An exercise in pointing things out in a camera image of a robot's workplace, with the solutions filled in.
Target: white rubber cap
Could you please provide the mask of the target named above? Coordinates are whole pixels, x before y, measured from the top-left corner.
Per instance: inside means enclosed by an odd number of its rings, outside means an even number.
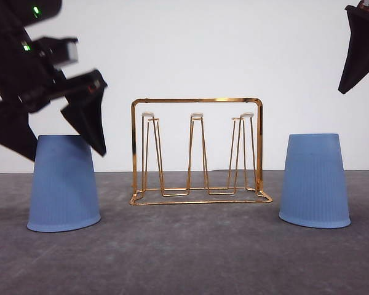
[[[244,112],[242,115],[240,115],[241,118],[252,118],[254,116],[254,113],[252,112]]]
[[[153,112],[143,112],[142,117],[154,117],[154,113]]]

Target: blue cup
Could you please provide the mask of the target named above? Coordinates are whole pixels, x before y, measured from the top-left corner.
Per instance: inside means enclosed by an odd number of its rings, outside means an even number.
[[[90,146],[79,135],[39,136],[27,228],[63,232],[100,219]]]
[[[279,217],[323,229],[351,223],[338,134],[290,135]]]

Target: gray floor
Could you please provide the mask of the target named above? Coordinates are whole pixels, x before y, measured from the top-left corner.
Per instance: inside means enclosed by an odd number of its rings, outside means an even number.
[[[271,204],[130,206],[131,174],[97,173],[103,219],[42,234],[32,175],[0,175],[0,295],[369,295],[369,171],[347,172],[352,225],[334,230],[277,217],[282,177],[264,174]]]

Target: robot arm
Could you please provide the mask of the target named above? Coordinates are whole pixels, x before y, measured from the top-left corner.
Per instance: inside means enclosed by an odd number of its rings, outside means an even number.
[[[67,79],[77,61],[76,38],[32,41],[25,26],[56,16],[62,0],[0,0],[0,144],[34,160],[37,139],[28,114],[65,96],[65,119],[101,155],[106,153],[101,101],[107,86],[97,70]]]
[[[360,1],[357,7],[347,6],[346,10],[351,38],[339,85],[343,94],[369,73],[369,0]]]

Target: white backdrop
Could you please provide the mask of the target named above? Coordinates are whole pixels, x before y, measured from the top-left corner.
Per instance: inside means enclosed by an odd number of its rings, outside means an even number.
[[[222,96],[263,101],[264,169],[284,168],[290,133],[319,132],[339,133],[345,169],[369,169],[369,75],[348,94],[338,92],[350,36],[344,8],[357,2],[63,0],[56,18],[28,32],[32,39],[77,36],[79,63],[65,68],[66,75],[98,68],[109,85],[103,100],[108,153],[93,154],[96,171],[131,170],[134,99]],[[30,116],[36,135],[76,134],[60,114],[64,105],[58,100]],[[180,109],[185,118],[197,111]],[[203,111],[230,117],[242,109]],[[164,125],[166,141],[178,126]],[[212,148],[226,139],[213,132],[207,139],[211,168],[226,168],[226,156]],[[186,154],[175,146],[185,151],[186,140],[184,134],[164,146],[165,169],[184,168]],[[33,171],[33,163],[0,146],[0,172],[20,171]]]

